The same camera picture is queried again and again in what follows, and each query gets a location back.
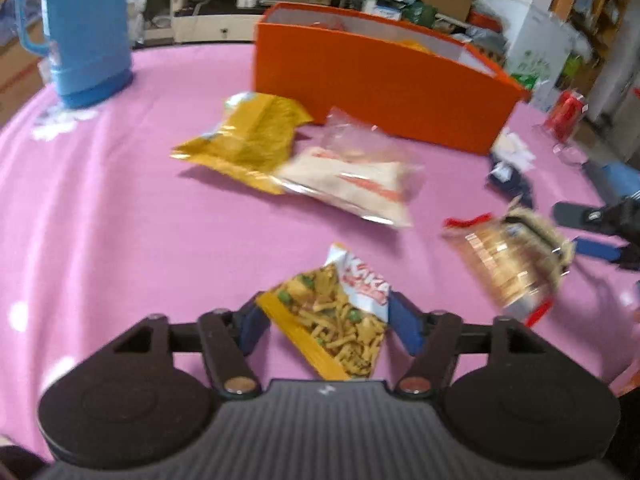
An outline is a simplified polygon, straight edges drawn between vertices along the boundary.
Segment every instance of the thermos handle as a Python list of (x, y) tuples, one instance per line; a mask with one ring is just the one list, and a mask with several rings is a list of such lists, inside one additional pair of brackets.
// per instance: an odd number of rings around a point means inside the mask
[(27, 20), (24, 15), (25, 8), (24, 0), (15, 0), (15, 17), (20, 43), (26, 50), (33, 52), (37, 56), (46, 57), (49, 55), (49, 46), (46, 43), (33, 43), (33, 41), (29, 39), (29, 35), (27, 34)]

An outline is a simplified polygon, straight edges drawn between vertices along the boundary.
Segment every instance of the green pea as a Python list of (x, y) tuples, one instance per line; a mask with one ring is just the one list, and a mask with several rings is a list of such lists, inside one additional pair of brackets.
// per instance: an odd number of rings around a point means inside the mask
[(347, 319), (352, 323), (357, 323), (362, 320), (362, 315), (359, 310), (352, 308), (347, 314)]
[(281, 290), (278, 293), (278, 299), (285, 305), (290, 305), (291, 302), (293, 301), (293, 298), (286, 290)]
[(314, 283), (314, 280), (312, 280), (308, 276), (305, 276), (304, 274), (300, 274), (300, 281), (304, 283), (306, 288), (310, 288), (311, 290), (314, 290), (316, 288), (316, 284)]

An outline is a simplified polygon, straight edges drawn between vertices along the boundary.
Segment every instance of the transparent plastic bag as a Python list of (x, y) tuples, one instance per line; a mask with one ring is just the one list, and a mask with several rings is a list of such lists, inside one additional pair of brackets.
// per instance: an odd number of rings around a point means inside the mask
[(546, 219), (512, 205), (495, 219), (447, 219), (444, 234), (500, 308), (527, 326), (554, 302), (574, 258), (574, 244)]
[(256, 303), (328, 381), (368, 378), (388, 323), (389, 284), (334, 244), (324, 266), (294, 276)]
[(145, 43), (145, 9), (146, 0), (127, 0), (127, 33), (131, 46)]
[(320, 146), (276, 171), (286, 189), (373, 222), (411, 226), (407, 202), (424, 181), (422, 164), (396, 139), (333, 108)]

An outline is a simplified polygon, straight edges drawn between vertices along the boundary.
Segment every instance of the blue thermos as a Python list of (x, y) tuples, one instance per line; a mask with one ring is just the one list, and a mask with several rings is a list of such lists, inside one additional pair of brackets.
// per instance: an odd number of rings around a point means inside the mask
[(20, 42), (49, 56), (56, 92), (68, 108), (96, 104), (131, 82), (127, 0), (42, 0), (43, 44), (31, 42), (24, 0), (15, 2)]

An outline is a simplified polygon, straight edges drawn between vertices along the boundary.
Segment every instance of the orange box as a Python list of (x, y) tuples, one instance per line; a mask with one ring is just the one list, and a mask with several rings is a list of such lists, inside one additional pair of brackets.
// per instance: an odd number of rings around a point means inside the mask
[(354, 10), (276, 4), (255, 45), (255, 91), (296, 99), (318, 124), (336, 106), (389, 134), (481, 155), (529, 97), (471, 46)]

